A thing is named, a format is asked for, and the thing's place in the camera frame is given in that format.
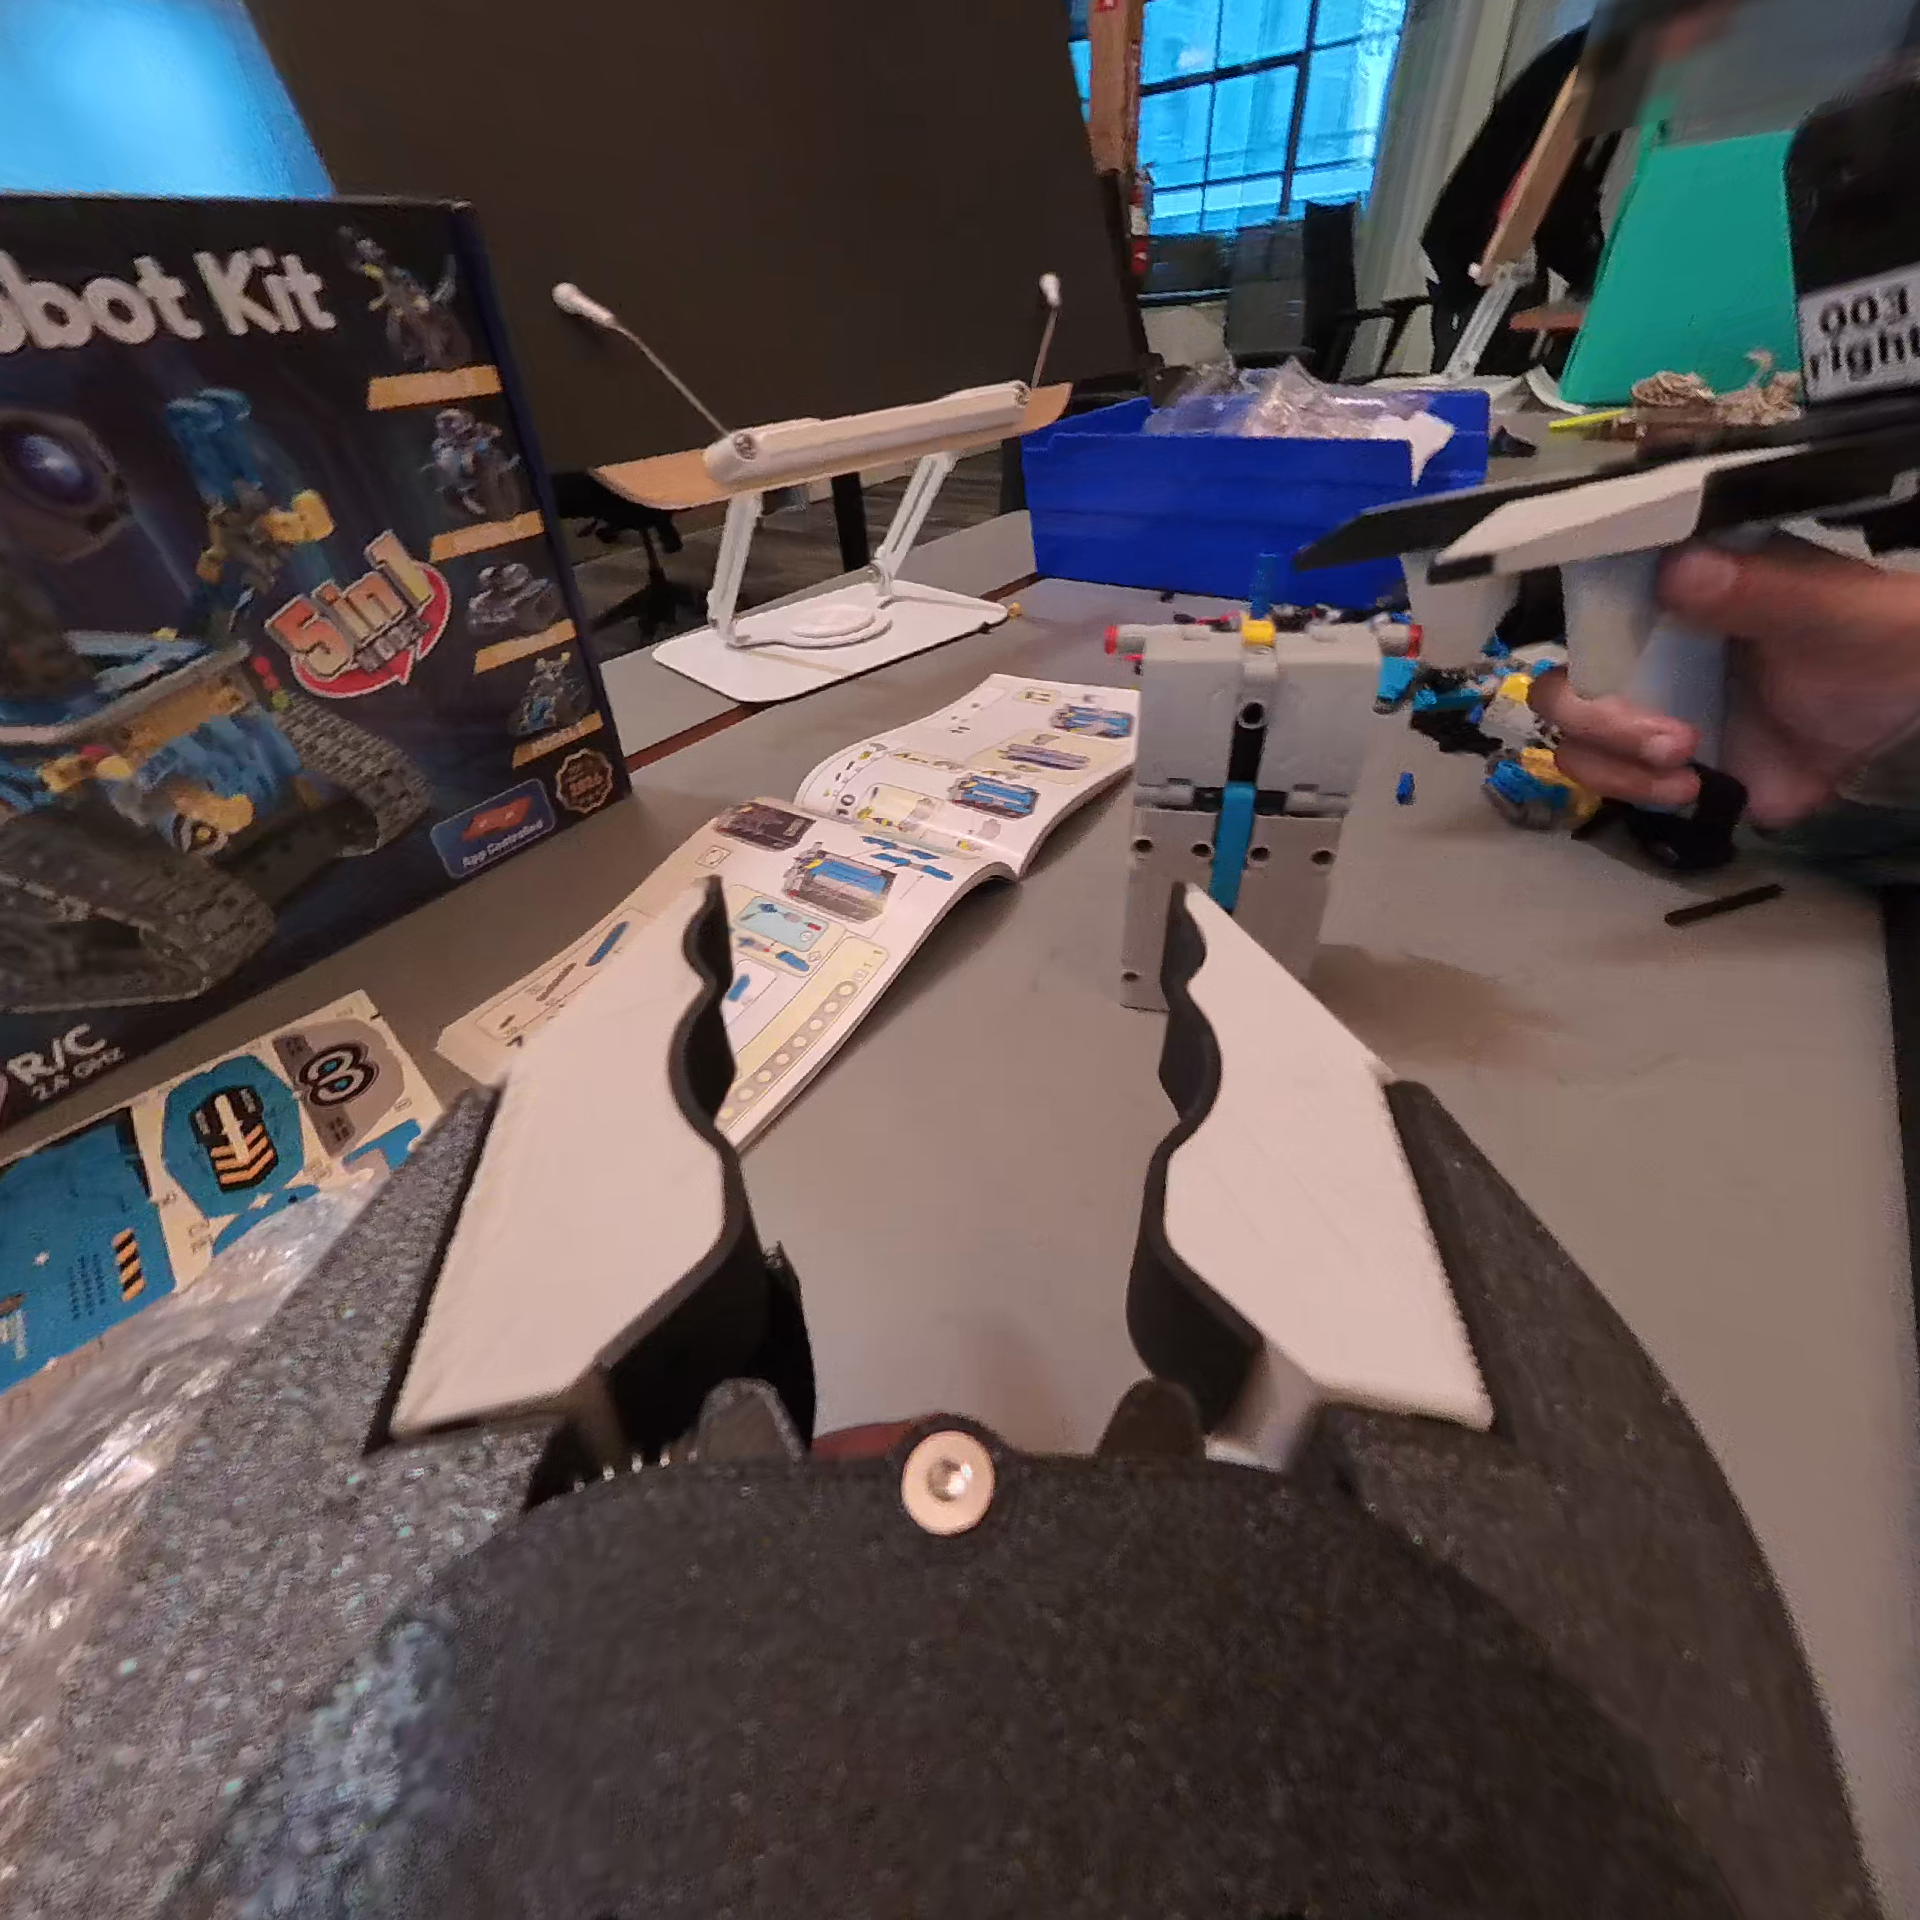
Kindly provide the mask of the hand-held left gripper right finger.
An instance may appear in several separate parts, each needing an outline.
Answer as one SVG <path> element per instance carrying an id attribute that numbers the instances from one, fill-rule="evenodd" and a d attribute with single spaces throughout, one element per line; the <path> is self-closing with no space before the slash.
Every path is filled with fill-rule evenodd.
<path id="1" fill-rule="evenodd" d="M 1215 1461 L 1283 1471 L 1328 1408 L 1487 1434 L 1493 1400 L 1393 1073 L 1191 884 L 1168 899 L 1160 1088 L 1127 1329 Z"/>

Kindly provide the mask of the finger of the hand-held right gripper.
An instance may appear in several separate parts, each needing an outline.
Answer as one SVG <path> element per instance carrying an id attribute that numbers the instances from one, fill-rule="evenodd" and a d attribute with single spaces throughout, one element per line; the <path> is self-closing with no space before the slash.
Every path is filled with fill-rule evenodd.
<path id="1" fill-rule="evenodd" d="M 1801 521 L 1904 555 L 1918 543 L 1915 475 L 1913 413 L 1814 413 L 1689 458 L 1375 506 L 1302 545 L 1299 567 L 1427 555 L 1432 573 L 1528 573 Z"/>
<path id="2" fill-rule="evenodd" d="M 1881 497 L 1874 450 L 1739 450 L 1591 478 L 1477 519 L 1427 562 L 1431 583 L 1469 583 L 1641 554 L 1699 532 L 1798 519 Z"/>

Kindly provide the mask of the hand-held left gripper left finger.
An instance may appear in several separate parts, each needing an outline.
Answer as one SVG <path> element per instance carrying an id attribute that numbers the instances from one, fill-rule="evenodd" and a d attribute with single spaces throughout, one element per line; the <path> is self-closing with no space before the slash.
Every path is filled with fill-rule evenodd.
<path id="1" fill-rule="evenodd" d="M 805 1434 L 799 1281 L 717 1116 L 732 937 L 685 889 L 509 1061 L 426 1295 L 393 1437 L 558 1417 L 595 1465 L 675 1441 L 760 1379 Z"/>

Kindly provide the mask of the grey blue toy brick assembly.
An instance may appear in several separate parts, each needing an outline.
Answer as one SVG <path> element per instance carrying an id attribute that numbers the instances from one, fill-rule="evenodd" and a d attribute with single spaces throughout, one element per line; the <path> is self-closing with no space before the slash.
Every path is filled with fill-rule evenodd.
<path id="1" fill-rule="evenodd" d="M 1319 950 L 1384 660 L 1424 630 L 1397 613 L 1302 613 L 1111 627 L 1138 669 L 1121 1004 L 1164 1010 L 1171 899 L 1191 884 L 1286 973 Z"/>

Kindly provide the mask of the grey desk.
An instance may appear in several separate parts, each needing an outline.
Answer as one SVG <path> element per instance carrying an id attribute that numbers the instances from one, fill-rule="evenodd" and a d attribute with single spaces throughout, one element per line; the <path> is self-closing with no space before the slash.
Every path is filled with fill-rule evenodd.
<path id="1" fill-rule="evenodd" d="M 1679 886 L 1496 824 L 1371 723 L 1311 985 L 1435 1093 L 1716 1451 L 1824 1693 L 1863 1853 L 1915 1914 L 1915 1306 L 1879 906 L 1668 928 Z M 827 1433 L 955 1413 L 1092 1451 L 1124 1326 L 1160 1015 L 1120 1004 L 1124 793 L 934 928 L 743 1153 L 795 1261 Z"/>

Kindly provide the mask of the white desk stand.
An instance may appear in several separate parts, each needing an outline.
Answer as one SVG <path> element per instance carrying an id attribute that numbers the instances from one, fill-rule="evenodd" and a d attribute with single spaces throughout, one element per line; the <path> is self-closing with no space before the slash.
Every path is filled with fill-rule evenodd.
<path id="1" fill-rule="evenodd" d="M 849 583 L 755 610 L 743 610 L 740 594 L 770 494 L 732 497 L 708 588 L 708 620 L 658 644 L 658 665 L 732 706 L 770 707 L 1006 621 L 1008 613 L 996 601 L 907 581 L 904 566 L 961 458 L 1022 441 L 1064 415 L 1068 385 L 1043 385 L 1064 282 L 1043 272 L 1035 294 L 1043 324 L 1029 377 L 865 413 L 716 426 L 708 444 L 740 436 L 732 444 L 738 453 L 708 453 L 716 475 L 738 473 L 738 462 L 755 462 L 766 478 L 814 483 L 901 462 L 910 462 L 910 473 L 882 540 L 869 561 L 849 567 Z"/>

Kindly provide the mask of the person's right hand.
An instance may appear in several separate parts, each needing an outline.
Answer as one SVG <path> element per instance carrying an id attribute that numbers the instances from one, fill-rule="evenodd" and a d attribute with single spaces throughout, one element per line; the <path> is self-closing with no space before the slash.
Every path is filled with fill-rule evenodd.
<path id="1" fill-rule="evenodd" d="M 1915 811 L 1918 581 L 1787 535 L 1737 554 L 1668 554 L 1659 600 L 1730 638 L 1720 767 L 1749 823 L 1793 830 L 1837 802 Z M 1698 730 L 1619 695 L 1584 698 L 1566 671 L 1534 682 L 1558 764 L 1602 799 L 1677 811 L 1699 790 Z"/>

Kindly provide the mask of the teal board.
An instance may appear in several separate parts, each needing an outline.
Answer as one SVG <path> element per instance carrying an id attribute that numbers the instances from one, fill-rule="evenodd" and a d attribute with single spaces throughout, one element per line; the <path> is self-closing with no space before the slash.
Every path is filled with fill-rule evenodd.
<path id="1" fill-rule="evenodd" d="M 1754 349 L 1776 370 L 1801 370 L 1787 148 L 1787 130 L 1641 137 L 1559 371 L 1569 404 L 1622 404 L 1655 371 L 1698 374 L 1716 391 L 1742 387 L 1757 370 Z"/>

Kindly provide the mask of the pile of small toy bricks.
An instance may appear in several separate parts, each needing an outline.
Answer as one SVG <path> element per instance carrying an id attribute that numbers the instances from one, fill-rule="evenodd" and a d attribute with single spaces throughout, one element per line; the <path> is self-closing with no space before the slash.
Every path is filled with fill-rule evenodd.
<path id="1" fill-rule="evenodd" d="M 1534 709 L 1531 688 L 1568 659 L 1556 576 L 1525 576 L 1484 644 L 1444 665 L 1406 600 L 1375 613 L 1378 679 L 1375 709 L 1398 714 L 1439 755 L 1479 764 L 1479 790 L 1513 827 L 1579 833 L 1599 796 L 1559 767 L 1558 731 Z"/>

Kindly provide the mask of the clear plastic bags of bricks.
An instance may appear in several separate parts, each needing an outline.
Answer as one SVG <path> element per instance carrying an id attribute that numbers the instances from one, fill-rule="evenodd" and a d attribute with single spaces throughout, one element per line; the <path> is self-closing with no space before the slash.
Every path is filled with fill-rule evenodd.
<path id="1" fill-rule="evenodd" d="M 1217 358 L 1173 374 L 1142 430 L 1149 437 L 1397 441 L 1421 479 L 1442 448 L 1469 430 L 1444 413 L 1447 397 L 1326 381 L 1299 358 L 1267 370 Z"/>

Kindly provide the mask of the blue plastic bin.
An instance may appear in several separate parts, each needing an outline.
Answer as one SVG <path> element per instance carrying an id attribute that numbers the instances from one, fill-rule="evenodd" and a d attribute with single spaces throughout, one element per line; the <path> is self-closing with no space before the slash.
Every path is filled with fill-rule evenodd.
<path id="1" fill-rule="evenodd" d="M 1296 555 L 1351 517 L 1479 484 L 1491 398 L 1439 388 L 1453 436 L 1414 464 L 1406 441 L 1152 434 L 1149 398 L 1100 406 L 1022 441 L 1026 508 L 1043 576 L 1283 605 L 1360 610 L 1403 590 L 1401 561 L 1299 571 Z"/>

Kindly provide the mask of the blue sticker sheet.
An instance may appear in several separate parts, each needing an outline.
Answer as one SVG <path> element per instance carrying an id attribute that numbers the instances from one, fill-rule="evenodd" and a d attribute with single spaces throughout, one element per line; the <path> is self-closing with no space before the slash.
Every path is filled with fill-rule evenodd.
<path id="1" fill-rule="evenodd" d="M 395 1171 L 439 1119 L 355 992 L 7 1161 L 2 1390 L 192 1287 L 293 1205 Z"/>

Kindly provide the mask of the crumpled clear plastic bag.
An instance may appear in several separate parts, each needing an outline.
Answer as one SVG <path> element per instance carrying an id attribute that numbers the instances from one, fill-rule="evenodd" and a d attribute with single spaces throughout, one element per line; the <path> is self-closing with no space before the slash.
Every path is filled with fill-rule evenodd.
<path id="1" fill-rule="evenodd" d="M 155 1478 L 235 1356 L 372 1193 L 372 1183 L 350 1183 L 297 1203 L 217 1254 L 186 1287 L 4 1394 L 4 1837 L 50 1767 L 64 1673 L 116 1584 Z"/>

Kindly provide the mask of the toy robot kit box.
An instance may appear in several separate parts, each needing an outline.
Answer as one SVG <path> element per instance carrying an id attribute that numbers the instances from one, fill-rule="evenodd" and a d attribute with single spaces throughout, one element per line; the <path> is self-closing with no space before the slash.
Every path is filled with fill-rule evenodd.
<path id="1" fill-rule="evenodd" d="M 628 756 L 475 210 L 4 193 L 4 1128 Z"/>

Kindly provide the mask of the black partition board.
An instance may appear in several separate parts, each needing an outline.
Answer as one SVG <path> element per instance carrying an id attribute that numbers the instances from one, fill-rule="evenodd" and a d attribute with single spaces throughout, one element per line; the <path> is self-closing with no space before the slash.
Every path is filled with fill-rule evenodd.
<path id="1" fill-rule="evenodd" d="M 547 464 L 1138 370 L 1040 1 L 246 4 L 346 199 L 471 204 Z"/>

